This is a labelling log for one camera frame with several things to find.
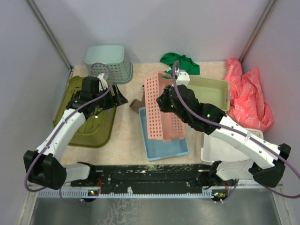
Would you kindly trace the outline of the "pink plastic basket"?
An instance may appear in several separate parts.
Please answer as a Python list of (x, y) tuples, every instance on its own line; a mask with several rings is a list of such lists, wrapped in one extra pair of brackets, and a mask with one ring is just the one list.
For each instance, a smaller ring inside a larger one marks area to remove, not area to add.
[(169, 74), (158, 72), (144, 79), (144, 94), (148, 138), (169, 142), (185, 138), (184, 123), (171, 112), (161, 112), (156, 99), (162, 95), (166, 85), (172, 85)]

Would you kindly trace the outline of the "light blue laundry basket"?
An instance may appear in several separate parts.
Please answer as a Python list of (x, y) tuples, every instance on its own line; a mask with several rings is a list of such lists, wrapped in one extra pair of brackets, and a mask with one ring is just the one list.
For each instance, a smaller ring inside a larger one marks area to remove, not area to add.
[(89, 76), (112, 72), (114, 83), (125, 84), (133, 78), (133, 65), (122, 45), (94, 45), (87, 48), (84, 63)]

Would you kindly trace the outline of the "olive green laundry basket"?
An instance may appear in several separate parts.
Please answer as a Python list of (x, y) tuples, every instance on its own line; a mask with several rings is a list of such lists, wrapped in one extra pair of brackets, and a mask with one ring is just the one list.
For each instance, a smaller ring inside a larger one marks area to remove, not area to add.
[[(82, 77), (74, 76), (68, 81), (67, 90), (64, 94), (62, 103), (52, 122), (53, 126), (56, 126), (59, 123), (67, 103), (71, 100), (73, 95), (81, 90), (82, 80)], [(113, 108), (88, 118), (74, 134), (68, 143), (69, 146), (85, 148), (100, 148), (104, 146), (110, 139), (116, 111), (117, 109)]]

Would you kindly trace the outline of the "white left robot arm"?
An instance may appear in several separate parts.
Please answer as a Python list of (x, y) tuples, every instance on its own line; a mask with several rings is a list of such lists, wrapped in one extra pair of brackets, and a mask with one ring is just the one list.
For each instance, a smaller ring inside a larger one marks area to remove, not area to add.
[(35, 150), (23, 156), (26, 175), (24, 186), (32, 191), (28, 183), (41, 189), (59, 190), (64, 184), (81, 180), (87, 186), (94, 185), (98, 175), (91, 165), (76, 163), (63, 166), (60, 159), (70, 140), (86, 120), (98, 112), (128, 103), (116, 84), (107, 83), (104, 74), (82, 79), (81, 89), (68, 102), (66, 109), (53, 131)]

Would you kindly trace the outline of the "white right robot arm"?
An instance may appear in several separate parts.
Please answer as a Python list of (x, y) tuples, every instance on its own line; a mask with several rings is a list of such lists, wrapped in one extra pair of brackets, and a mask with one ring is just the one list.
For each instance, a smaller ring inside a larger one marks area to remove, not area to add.
[(226, 180), (249, 179), (274, 188), (282, 179), (291, 147), (265, 141), (234, 122), (223, 110), (209, 103), (200, 103), (194, 92), (185, 85), (167, 85), (156, 98), (161, 112), (174, 113), (196, 131), (203, 132), (245, 154), (247, 160), (218, 160), (209, 172), (210, 182), (216, 186)]

